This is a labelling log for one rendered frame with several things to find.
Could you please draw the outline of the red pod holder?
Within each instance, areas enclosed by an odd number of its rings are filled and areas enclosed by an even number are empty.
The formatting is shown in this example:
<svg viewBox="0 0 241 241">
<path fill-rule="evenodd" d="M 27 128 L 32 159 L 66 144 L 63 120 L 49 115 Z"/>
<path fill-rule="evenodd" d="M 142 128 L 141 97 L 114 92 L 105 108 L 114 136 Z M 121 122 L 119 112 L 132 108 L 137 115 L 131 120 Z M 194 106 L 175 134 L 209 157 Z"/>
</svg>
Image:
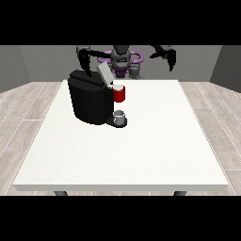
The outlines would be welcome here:
<svg viewBox="0 0 241 241">
<path fill-rule="evenodd" d="M 113 101 L 116 103 L 121 103 L 125 100 L 125 86 L 124 85 L 114 85 L 112 87 Z"/>
</svg>

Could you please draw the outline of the black coffee machine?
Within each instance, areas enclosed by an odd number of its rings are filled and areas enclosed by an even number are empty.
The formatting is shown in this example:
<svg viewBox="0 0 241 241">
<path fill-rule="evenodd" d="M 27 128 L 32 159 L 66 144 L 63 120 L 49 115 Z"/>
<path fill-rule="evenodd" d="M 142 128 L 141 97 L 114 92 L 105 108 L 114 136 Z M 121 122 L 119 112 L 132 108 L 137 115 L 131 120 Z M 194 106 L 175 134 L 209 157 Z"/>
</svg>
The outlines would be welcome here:
<svg viewBox="0 0 241 241">
<path fill-rule="evenodd" d="M 72 100 L 72 108 L 76 118 L 95 125 L 109 124 L 116 128 L 127 125 L 127 119 L 122 125 L 114 123 L 114 101 L 111 83 L 107 86 L 98 72 L 75 70 L 70 74 L 68 86 Z"/>
</svg>

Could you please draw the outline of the pale grey machine lid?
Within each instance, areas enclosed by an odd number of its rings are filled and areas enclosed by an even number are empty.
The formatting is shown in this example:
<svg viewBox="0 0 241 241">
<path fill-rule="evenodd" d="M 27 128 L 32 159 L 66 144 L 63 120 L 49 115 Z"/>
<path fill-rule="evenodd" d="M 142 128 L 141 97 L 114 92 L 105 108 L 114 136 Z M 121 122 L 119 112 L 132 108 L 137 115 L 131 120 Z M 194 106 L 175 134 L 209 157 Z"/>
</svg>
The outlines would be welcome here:
<svg viewBox="0 0 241 241">
<path fill-rule="evenodd" d="M 103 62 L 97 66 L 97 71 L 102 76 L 104 83 L 109 86 L 114 80 L 114 76 L 110 71 L 106 62 Z"/>
</svg>

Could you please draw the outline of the small grey coffee pod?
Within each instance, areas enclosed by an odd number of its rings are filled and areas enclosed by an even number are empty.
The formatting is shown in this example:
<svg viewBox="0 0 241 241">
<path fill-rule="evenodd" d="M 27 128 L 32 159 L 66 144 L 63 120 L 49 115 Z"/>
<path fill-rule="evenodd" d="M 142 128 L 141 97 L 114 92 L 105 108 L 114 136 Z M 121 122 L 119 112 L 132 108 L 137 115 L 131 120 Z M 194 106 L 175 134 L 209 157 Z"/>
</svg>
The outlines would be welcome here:
<svg viewBox="0 0 241 241">
<path fill-rule="evenodd" d="M 129 76 L 134 79 L 139 78 L 140 66 L 138 64 L 133 64 L 129 68 Z"/>
</svg>

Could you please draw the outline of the small grey cup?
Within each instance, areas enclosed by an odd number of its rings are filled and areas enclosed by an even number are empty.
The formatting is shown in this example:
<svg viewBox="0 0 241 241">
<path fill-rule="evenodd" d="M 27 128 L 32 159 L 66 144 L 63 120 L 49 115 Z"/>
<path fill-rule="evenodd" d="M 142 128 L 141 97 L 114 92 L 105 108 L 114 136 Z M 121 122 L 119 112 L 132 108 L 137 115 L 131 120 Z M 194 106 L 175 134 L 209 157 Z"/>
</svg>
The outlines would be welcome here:
<svg viewBox="0 0 241 241">
<path fill-rule="evenodd" d="M 116 110 L 113 113 L 114 123 L 117 125 L 122 125 L 125 122 L 125 113 L 122 110 Z"/>
</svg>

